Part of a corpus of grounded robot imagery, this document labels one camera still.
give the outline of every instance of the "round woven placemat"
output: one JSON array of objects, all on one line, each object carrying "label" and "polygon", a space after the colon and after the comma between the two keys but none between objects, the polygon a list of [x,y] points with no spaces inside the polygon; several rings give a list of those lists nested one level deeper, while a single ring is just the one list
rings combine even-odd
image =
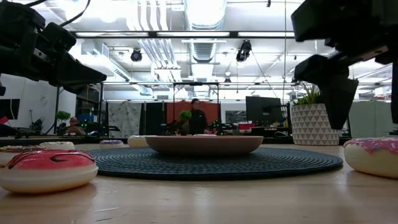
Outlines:
[{"label": "round woven placemat", "polygon": [[260,148],[239,157],[170,157],[148,147],[88,151],[100,175],[162,180],[259,179],[340,167],[336,156],[297,149]]}]

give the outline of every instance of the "person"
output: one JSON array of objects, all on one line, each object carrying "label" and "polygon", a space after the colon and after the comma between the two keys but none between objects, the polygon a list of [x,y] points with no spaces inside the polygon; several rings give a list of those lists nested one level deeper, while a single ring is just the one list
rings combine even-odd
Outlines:
[{"label": "person", "polygon": [[85,130],[82,127],[79,127],[79,120],[77,117],[70,118],[70,126],[65,132],[65,134],[75,133],[76,135],[86,135]]},{"label": "person", "polygon": [[200,101],[193,99],[191,101],[191,114],[192,118],[189,120],[189,132],[190,134],[211,134],[208,130],[208,123],[205,112],[199,109]]}]

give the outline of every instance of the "pink frosted donut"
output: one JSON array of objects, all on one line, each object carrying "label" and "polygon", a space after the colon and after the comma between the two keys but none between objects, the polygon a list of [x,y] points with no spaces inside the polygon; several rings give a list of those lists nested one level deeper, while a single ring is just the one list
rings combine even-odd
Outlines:
[{"label": "pink frosted donut", "polygon": [[24,152],[2,170],[0,186],[15,193],[57,192],[89,183],[97,171],[94,159],[83,151]]},{"label": "pink frosted donut", "polygon": [[398,178],[398,138],[360,138],[344,144],[346,162],[353,169]]},{"label": "pink frosted donut", "polygon": [[49,150],[42,146],[4,146],[0,147],[0,167],[4,167],[14,156],[23,152]]}]

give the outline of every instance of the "desk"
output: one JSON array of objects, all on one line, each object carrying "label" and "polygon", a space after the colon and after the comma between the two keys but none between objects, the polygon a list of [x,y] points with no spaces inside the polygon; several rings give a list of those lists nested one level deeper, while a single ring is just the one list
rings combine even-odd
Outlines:
[{"label": "desk", "polygon": [[[343,157],[341,146],[294,147]],[[76,145],[98,148],[97,144]],[[97,176],[90,185],[23,197],[0,189],[0,223],[398,223],[398,180],[340,170],[279,179],[172,182]]]}]

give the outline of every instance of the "donut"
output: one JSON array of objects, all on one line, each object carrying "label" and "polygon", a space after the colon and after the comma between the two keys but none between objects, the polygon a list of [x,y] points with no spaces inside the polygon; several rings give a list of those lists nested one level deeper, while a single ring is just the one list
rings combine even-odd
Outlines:
[{"label": "donut", "polygon": [[398,178],[398,138],[352,139],[344,148],[346,162],[353,169]]},{"label": "donut", "polygon": [[2,170],[0,187],[22,194],[58,192],[89,183],[97,171],[94,159],[82,151],[24,152]]},{"label": "donut", "polygon": [[130,136],[127,140],[129,147],[147,147],[145,136]]},{"label": "donut", "polygon": [[42,146],[4,146],[0,147],[0,167],[4,167],[14,156],[31,151],[49,150]]},{"label": "donut", "polygon": [[124,147],[124,143],[120,140],[102,140],[99,142],[100,149],[113,149]]},{"label": "donut", "polygon": [[40,143],[40,146],[47,147],[49,149],[66,149],[66,150],[74,150],[75,145],[72,142],[43,142]]}]

